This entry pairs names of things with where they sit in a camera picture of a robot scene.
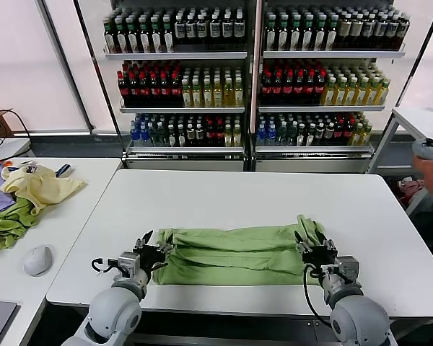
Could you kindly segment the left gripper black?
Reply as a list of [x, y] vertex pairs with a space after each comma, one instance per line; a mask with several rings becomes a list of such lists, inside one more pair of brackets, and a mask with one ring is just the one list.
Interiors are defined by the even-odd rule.
[[158, 246], [147, 245], [152, 237], [153, 230], [145, 233], [136, 240], [133, 253], [139, 256], [139, 267], [144, 272], [152, 272], [167, 265], [166, 256], [173, 250], [173, 244], [163, 242]]

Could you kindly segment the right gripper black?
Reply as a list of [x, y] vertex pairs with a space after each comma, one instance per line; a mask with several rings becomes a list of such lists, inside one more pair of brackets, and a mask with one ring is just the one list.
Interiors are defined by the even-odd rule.
[[305, 264], [312, 265], [314, 268], [320, 268], [323, 265], [333, 265], [338, 254], [333, 240], [327, 239], [321, 231], [316, 231], [315, 235], [321, 245], [310, 247], [309, 239], [303, 239], [297, 231], [294, 232], [297, 248], [302, 253], [302, 261]]

